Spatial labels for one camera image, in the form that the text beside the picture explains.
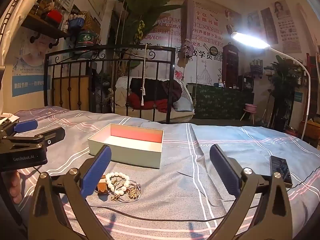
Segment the person's left hand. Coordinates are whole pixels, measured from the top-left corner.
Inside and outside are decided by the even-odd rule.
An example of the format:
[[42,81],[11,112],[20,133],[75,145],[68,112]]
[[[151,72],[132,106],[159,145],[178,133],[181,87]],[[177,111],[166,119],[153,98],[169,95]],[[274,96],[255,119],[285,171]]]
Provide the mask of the person's left hand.
[[20,204],[22,201],[22,190],[19,172],[17,170],[5,172],[3,178],[12,201],[15,204]]

